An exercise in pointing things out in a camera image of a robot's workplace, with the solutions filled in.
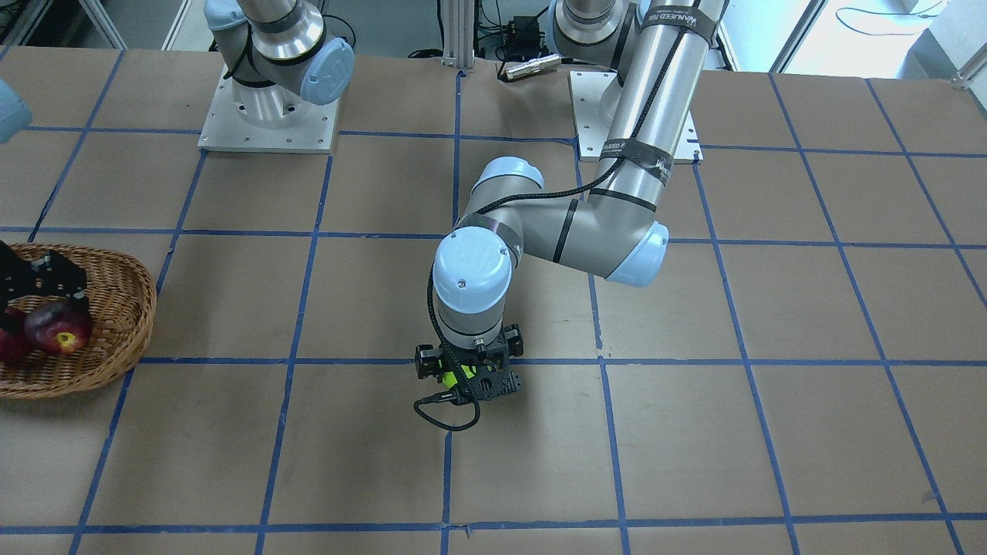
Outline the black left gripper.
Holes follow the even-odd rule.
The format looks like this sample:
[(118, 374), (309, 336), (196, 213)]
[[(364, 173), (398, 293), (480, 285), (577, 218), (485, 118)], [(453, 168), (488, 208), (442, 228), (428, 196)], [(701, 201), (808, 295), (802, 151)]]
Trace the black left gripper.
[[(417, 377), (426, 379), (435, 377), (438, 362), (451, 363), (452, 370), (458, 380), (454, 388), (436, 393), (424, 399), (426, 403), (451, 402), (455, 406), (472, 403), (473, 400), (489, 401), (497, 397), (509, 395), (521, 390), (522, 381), (517, 373), (509, 369), (511, 356), (522, 356), (523, 337), (516, 324), (501, 329), (493, 341), (484, 350), (463, 350), (451, 345), (451, 348), (434, 348), (433, 345), (417, 345), (416, 371)], [(466, 378), (461, 372), (460, 365), (478, 365), (477, 375)]]

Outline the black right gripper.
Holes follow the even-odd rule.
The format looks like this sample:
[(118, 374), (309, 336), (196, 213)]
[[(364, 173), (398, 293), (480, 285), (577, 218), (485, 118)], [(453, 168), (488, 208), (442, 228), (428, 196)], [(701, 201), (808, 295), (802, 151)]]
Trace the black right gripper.
[(1, 246), (1, 299), (4, 306), (25, 296), (67, 298), (86, 311), (88, 277), (83, 267), (53, 250), (34, 261), (22, 259), (14, 249)]

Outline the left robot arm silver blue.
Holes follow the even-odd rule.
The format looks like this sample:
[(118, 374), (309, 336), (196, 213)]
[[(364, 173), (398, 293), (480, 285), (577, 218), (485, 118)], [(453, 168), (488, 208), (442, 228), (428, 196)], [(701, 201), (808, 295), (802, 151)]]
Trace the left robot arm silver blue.
[(504, 324), (522, 257), (630, 287), (655, 280), (669, 232), (655, 220), (706, 53), (726, 1), (554, 1), (546, 41), (561, 56), (616, 72), (597, 176), (549, 192), (526, 160), (487, 164), (437, 247), (426, 301), (438, 345), (416, 349), (420, 379), (444, 391), (424, 403), (476, 405), (514, 393), (509, 361), (523, 340)]

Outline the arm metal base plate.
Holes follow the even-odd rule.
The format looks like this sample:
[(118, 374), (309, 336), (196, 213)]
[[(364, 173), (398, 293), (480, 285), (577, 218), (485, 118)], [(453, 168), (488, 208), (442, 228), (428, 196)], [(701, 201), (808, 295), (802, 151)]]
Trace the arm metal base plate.
[(251, 88), (220, 79), (197, 145), (211, 152), (328, 154), (339, 105), (338, 99), (310, 104), (279, 85)]
[[(614, 119), (622, 88), (613, 72), (570, 72), (570, 92), (575, 129), (578, 131), (579, 158), (599, 160), (604, 140)], [(693, 113), (687, 112), (682, 134), (675, 148), (675, 164), (691, 164), (704, 159)]]

